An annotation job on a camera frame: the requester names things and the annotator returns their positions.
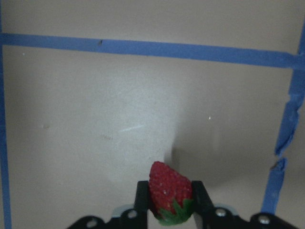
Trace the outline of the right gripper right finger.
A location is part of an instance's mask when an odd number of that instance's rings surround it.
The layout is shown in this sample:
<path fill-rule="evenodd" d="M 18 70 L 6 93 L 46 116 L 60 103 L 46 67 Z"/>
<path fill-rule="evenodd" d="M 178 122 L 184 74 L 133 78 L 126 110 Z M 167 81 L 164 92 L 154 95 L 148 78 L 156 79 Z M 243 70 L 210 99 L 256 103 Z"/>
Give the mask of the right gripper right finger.
<path fill-rule="evenodd" d="M 257 213 L 249 221 L 233 214 L 229 208 L 216 207 L 202 181 L 192 181 L 194 212 L 199 215 L 202 229 L 295 229 L 296 226 L 269 214 Z"/>

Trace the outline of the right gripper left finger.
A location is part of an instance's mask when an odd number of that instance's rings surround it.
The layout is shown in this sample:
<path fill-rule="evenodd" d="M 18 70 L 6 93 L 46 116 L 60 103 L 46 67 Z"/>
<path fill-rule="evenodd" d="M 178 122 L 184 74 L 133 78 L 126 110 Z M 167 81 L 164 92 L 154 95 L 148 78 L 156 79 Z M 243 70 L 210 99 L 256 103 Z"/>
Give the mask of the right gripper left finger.
<path fill-rule="evenodd" d="M 70 229 L 147 229 L 149 210 L 148 181 L 137 184 L 135 201 L 124 205 L 113 212 L 108 222 L 97 216 L 85 216 L 72 223 Z"/>

